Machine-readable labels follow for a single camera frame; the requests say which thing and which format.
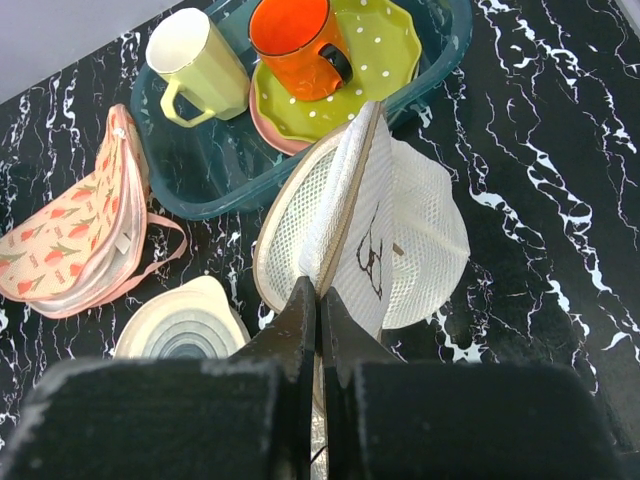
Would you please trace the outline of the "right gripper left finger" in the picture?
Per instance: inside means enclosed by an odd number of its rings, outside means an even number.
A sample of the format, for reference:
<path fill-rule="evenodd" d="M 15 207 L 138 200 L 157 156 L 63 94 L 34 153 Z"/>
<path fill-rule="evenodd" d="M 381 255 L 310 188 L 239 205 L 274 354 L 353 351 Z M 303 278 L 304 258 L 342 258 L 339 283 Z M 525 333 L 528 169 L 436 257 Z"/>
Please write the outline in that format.
<path fill-rule="evenodd" d="M 313 285 L 299 278 L 284 309 L 232 356 L 246 376 L 243 387 L 257 390 L 241 402 L 241 466 L 251 479 L 308 479 L 316 299 Z"/>

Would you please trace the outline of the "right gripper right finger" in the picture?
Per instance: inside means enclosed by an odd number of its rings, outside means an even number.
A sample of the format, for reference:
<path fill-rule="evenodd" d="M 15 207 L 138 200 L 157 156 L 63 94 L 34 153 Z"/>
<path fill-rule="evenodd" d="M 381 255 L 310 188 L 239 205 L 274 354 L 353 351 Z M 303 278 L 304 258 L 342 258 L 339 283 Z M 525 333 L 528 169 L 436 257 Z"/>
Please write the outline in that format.
<path fill-rule="evenodd" d="M 330 479 L 401 477 L 403 365 L 348 313 L 335 289 L 319 306 Z"/>

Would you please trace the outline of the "white mesh laundry bag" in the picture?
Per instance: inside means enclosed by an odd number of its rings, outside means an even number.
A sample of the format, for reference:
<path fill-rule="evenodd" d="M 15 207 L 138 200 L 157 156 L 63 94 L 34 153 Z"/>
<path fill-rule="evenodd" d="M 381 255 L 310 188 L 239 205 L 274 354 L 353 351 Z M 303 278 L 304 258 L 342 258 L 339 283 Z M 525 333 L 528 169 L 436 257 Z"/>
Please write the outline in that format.
<path fill-rule="evenodd" d="M 470 255 L 449 173 L 394 139 L 365 103 L 317 142 L 274 201 L 256 244 L 262 300 L 281 311 L 296 281 L 335 290 L 370 335 L 421 321 L 455 290 Z"/>

